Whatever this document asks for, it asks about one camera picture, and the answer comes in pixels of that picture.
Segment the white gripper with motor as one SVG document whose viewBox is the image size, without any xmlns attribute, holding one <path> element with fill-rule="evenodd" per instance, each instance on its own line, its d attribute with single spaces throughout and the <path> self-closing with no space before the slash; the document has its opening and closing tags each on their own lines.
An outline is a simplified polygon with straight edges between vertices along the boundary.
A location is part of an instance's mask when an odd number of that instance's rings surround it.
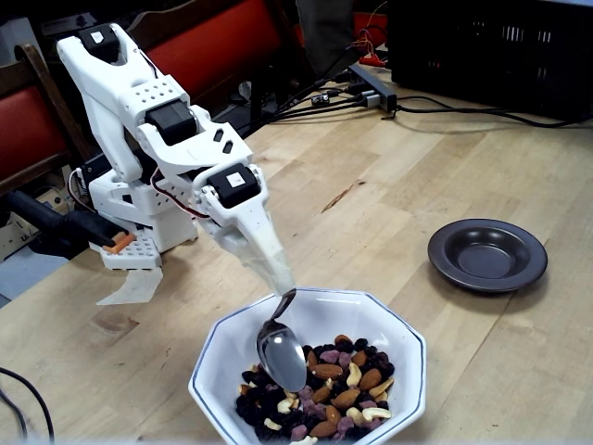
<svg viewBox="0 0 593 445">
<path fill-rule="evenodd" d="M 261 169 L 235 163 L 192 183 L 193 209 L 200 225 L 241 265 L 261 278 L 278 297 L 296 287 L 292 269 L 266 211 L 269 192 Z"/>
</svg>

